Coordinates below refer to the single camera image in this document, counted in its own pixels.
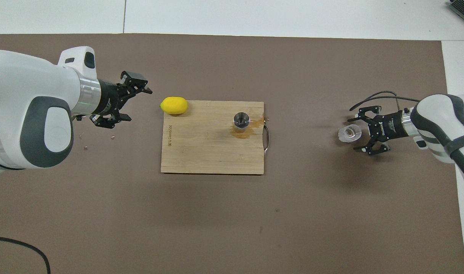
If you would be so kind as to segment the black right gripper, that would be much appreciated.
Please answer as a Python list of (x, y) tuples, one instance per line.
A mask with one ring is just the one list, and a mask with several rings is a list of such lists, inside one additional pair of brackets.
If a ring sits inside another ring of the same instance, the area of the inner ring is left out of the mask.
[(374, 156), (390, 151), (387, 141), (406, 137), (402, 124), (402, 112), (380, 115), (381, 106), (361, 107), (355, 115), (356, 120), (369, 124), (369, 135), (376, 142), (354, 147), (353, 150)]

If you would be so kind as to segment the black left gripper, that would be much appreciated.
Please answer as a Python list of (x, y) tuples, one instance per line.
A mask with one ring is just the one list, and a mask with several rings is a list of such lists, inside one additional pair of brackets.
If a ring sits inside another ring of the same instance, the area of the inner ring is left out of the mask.
[(113, 129), (121, 121), (131, 121), (127, 114), (120, 113), (128, 99), (144, 92), (152, 95), (148, 87), (148, 80), (140, 73), (122, 71), (120, 83), (109, 83), (98, 80), (100, 84), (100, 101), (97, 108), (91, 113), (91, 121), (97, 127)]

